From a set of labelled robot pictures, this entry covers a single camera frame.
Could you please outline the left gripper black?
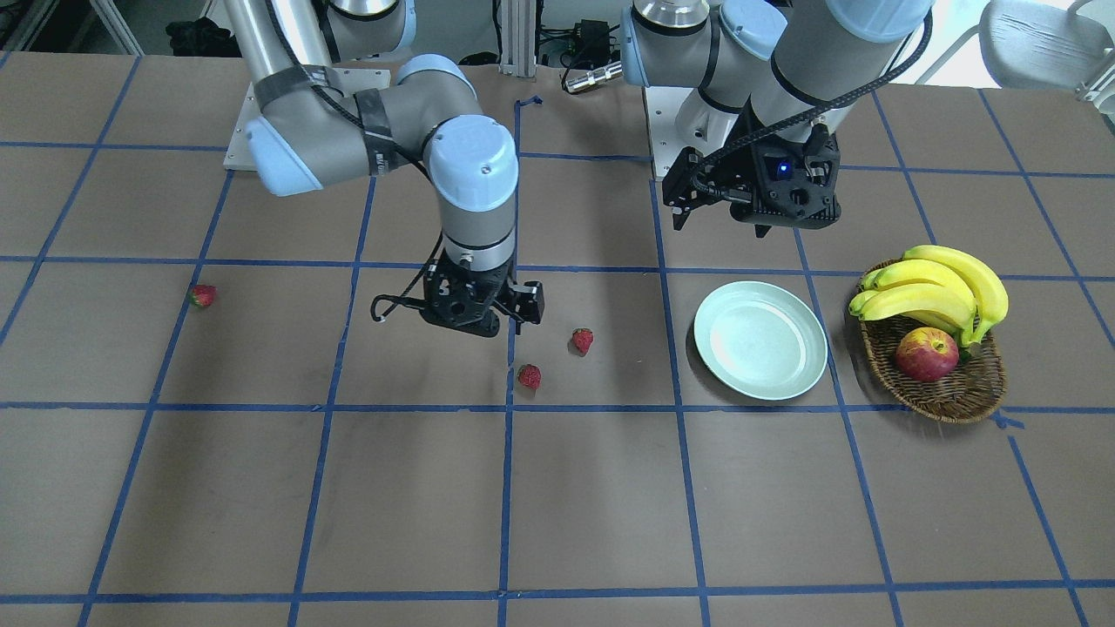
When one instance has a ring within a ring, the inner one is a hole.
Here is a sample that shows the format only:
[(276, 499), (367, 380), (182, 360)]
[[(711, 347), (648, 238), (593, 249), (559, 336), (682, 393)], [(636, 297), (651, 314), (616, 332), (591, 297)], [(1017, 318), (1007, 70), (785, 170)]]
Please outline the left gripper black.
[(820, 230), (841, 218), (836, 197), (841, 152), (824, 123), (812, 125), (803, 142), (774, 134), (733, 154), (733, 219), (765, 238), (772, 226)]

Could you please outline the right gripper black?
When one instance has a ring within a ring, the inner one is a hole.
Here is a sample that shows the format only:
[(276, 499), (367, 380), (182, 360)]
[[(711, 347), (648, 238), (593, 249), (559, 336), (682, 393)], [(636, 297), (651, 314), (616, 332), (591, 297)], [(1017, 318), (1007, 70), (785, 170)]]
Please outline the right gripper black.
[(510, 260), (479, 271), (458, 266), (448, 253), (439, 254), (421, 274), (421, 320), (457, 332), (497, 337), (497, 301), (510, 284)]

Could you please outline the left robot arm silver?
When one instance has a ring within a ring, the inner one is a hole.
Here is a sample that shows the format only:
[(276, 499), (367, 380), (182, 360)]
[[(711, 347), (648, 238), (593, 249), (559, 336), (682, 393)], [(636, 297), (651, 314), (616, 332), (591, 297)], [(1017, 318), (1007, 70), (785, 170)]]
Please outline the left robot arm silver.
[(662, 199), (673, 230), (728, 205), (765, 237), (841, 218), (835, 135), (849, 108), (925, 52), (931, 1), (633, 1), (626, 81), (685, 88)]

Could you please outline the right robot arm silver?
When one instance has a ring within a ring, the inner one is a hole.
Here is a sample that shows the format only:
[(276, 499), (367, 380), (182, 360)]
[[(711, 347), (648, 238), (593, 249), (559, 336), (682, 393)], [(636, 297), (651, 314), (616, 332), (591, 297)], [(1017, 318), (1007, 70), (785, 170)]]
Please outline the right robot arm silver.
[[(416, 274), (421, 297), (380, 295), (370, 312), (491, 338), (501, 318), (537, 325), (544, 289), (517, 283), (518, 157), (458, 64), (414, 56), (390, 87), (346, 89), (343, 61), (394, 54), (416, 30), (411, 1), (230, 1), (258, 112), (248, 155), (273, 195), (291, 196), (411, 165), (430, 182), (442, 237)], [(387, 303), (388, 310), (380, 305)]]

